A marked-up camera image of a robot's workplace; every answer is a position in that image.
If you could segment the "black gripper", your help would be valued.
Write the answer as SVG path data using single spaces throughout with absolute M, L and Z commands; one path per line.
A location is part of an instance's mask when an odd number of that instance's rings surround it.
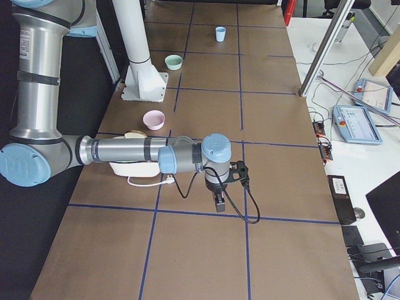
M 220 184 L 215 176 L 208 173 L 204 175 L 206 187 L 213 193 L 214 204 L 217 213 L 223 213 L 226 210 L 223 189 L 225 184 Z

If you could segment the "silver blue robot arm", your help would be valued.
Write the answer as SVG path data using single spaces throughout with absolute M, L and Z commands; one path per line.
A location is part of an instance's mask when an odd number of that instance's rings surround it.
M 13 2 L 12 15 L 20 25 L 18 112 L 11 143 L 1 149 L 1 174 L 31 187 L 91 163 L 107 162 L 115 174 L 128 178 L 202 172 L 217 212 L 223 212 L 233 169 L 231 143 L 222 134 L 194 142 L 185 136 L 93 139 L 58 131 L 63 37 L 94 37 L 96 14 L 95 1 Z

